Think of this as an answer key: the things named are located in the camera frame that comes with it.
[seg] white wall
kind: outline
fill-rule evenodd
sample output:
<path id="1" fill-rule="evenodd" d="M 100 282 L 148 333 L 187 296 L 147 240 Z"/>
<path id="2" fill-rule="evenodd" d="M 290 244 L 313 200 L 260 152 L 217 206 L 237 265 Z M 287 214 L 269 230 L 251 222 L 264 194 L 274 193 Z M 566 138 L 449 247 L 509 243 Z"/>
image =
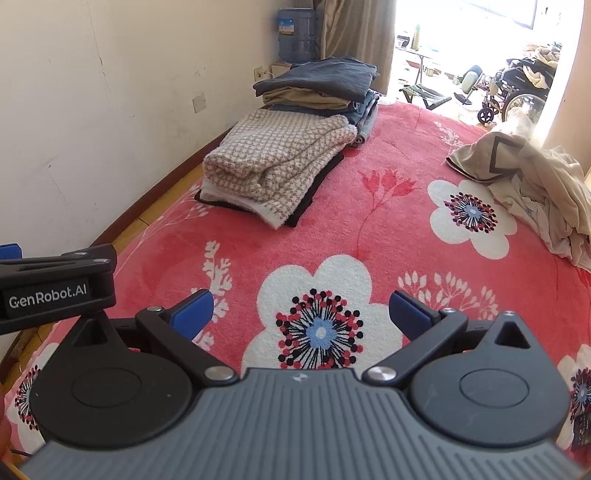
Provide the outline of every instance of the white wall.
<path id="1" fill-rule="evenodd" d="M 0 0 L 0 244 L 88 246 L 259 107 L 253 70 L 290 3 Z"/>
<path id="2" fill-rule="evenodd" d="M 591 5 L 584 0 L 569 0 L 567 5 L 568 35 L 534 142 L 544 148 L 562 145 L 587 172 L 591 168 Z"/>

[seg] wooden floor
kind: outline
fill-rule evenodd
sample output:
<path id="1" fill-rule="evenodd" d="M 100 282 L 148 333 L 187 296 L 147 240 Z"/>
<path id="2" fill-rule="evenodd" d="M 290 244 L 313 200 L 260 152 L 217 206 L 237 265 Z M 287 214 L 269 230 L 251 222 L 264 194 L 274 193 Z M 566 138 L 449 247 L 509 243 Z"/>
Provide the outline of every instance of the wooden floor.
<path id="1" fill-rule="evenodd" d="M 168 207 L 170 207 L 201 177 L 203 177 L 203 167 L 201 165 L 194 168 L 178 183 L 176 183 L 168 192 L 156 200 L 144 213 L 136 218 L 113 242 L 117 254 L 120 254 L 133 239 L 146 230 Z M 44 325 L 39 328 L 32 328 L 22 332 L 20 338 L 13 347 L 12 352 L 7 354 L 7 358 L 18 358 L 18 361 L 11 368 L 6 379 L 2 382 L 2 389 L 7 392 L 12 388 L 14 382 L 18 380 L 21 373 L 26 369 L 31 356 L 41 346 L 41 343 L 51 332 L 53 324 Z"/>

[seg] wooden baseboard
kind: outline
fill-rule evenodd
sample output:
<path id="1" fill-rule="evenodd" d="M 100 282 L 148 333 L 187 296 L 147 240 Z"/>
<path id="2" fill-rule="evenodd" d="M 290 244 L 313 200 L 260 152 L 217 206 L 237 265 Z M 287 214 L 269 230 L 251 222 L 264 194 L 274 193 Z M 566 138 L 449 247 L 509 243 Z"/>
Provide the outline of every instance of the wooden baseboard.
<path id="1" fill-rule="evenodd" d="M 182 179 L 192 169 L 197 167 L 205 155 L 210 153 L 214 148 L 217 148 L 223 138 L 230 130 L 226 130 L 220 136 L 209 142 L 198 152 L 191 155 L 187 160 L 181 163 L 172 172 L 166 175 L 156 185 L 154 185 L 146 194 L 144 194 L 137 202 L 129 207 L 124 213 L 117 218 L 93 243 L 95 245 L 112 243 L 131 223 L 146 211 L 156 200 L 169 191 L 180 179 Z"/>

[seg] red floral blanket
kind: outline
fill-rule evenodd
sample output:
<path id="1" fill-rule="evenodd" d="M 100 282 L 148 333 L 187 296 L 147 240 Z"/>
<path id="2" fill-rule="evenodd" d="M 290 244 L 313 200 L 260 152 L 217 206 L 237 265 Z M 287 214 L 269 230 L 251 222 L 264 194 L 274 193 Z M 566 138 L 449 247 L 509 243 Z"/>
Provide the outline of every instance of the red floral blanket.
<path id="1" fill-rule="evenodd" d="M 215 313 L 194 342 L 237 370 L 361 372 L 404 341 L 388 317 L 396 288 L 474 319 L 516 310 L 573 392 L 558 439 L 568 447 L 591 405 L 590 277 L 445 165 L 481 134 L 412 105 L 381 106 L 372 138 L 346 150 L 295 229 L 201 205 L 194 186 L 121 255 L 109 314 L 209 288 Z M 28 392 L 72 323 L 54 328 L 6 397 L 17 448 L 42 442 Z"/>

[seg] curtain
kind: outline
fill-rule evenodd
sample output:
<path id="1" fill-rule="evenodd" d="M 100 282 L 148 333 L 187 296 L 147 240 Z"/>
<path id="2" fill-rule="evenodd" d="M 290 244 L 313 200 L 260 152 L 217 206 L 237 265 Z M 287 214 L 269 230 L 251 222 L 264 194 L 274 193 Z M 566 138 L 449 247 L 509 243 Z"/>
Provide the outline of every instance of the curtain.
<path id="1" fill-rule="evenodd" d="M 387 93 L 394 53 L 396 0 L 308 0 L 317 10 L 320 58 L 355 57 L 376 65 L 372 88 Z"/>

